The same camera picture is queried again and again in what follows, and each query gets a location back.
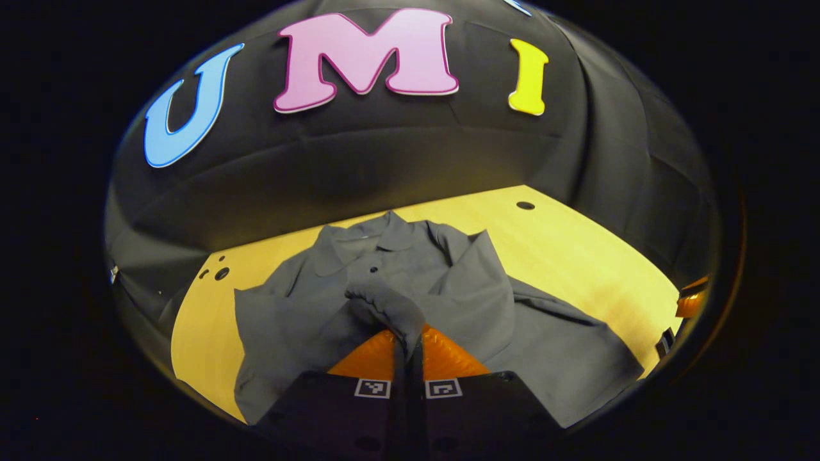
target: pink letter m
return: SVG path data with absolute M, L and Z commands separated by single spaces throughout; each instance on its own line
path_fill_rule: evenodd
M 285 27 L 290 37 L 283 91 L 273 102 L 277 112 L 298 112 L 328 103 L 336 86 L 321 75 L 324 57 L 358 94 L 376 84 L 387 59 L 396 52 L 396 72 L 387 78 L 395 93 L 442 95 L 458 91 L 447 68 L 444 27 L 453 18 L 444 13 L 404 8 L 387 18 L 372 35 L 347 17 L 333 13 Z

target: yellow letter i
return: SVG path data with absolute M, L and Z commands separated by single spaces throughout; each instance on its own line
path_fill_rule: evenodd
M 523 40 L 511 39 L 510 44 L 518 51 L 518 83 L 508 99 L 510 108 L 539 116 L 544 113 L 541 90 L 544 85 L 544 65 L 549 59 L 543 51 Z

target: blue letter u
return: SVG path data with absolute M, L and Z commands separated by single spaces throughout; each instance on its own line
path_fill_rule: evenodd
M 219 116 L 222 107 L 222 94 L 225 90 L 225 74 L 228 61 L 244 47 L 240 43 L 205 61 L 195 72 L 199 77 L 197 102 L 194 114 L 185 125 L 171 133 L 168 130 L 168 111 L 174 92 L 184 80 L 173 84 L 162 94 L 145 113 L 145 159 L 154 168 L 171 165 L 191 152 Z

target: wooden table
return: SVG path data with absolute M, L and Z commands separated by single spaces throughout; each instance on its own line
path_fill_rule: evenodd
M 534 209 L 519 208 L 528 202 Z M 527 186 L 397 208 L 408 222 L 430 220 L 466 234 L 486 229 L 512 277 L 609 324 L 646 369 L 658 363 L 661 333 L 677 331 L 677 290 L 649 260 L 584 215 Z M 348 227 L 384 212 L 331 223 Z M 285 259 L 309 248 L 320 226 L 211 254 L 180 307 L 171 338 L 176 376 L 244 422 L 234 384 L 244 350 L 234 289 L 261 285 Z M 223 267 L 229 274 L 217 281 Z

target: gray fabric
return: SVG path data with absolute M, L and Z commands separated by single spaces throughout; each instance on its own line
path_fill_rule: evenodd
M 385 322 L 412 340 L 426 321 L 491 371 L 517 372 L 565 427 L 643 372 L 605 323 L 508 277 L 486 231 L 393 212 L 325 226 L 263 285 L 236 290 L 235 303 L 245 349 L 235 397 L 248 424 L 299 373 L 327 371 Z
M 387 327 L 396 335 L 409 362 L 426 323 L 418 305 L 380 281 L 351 284 L 344 296 L 351 300 L 351 311 L 359 319 Z

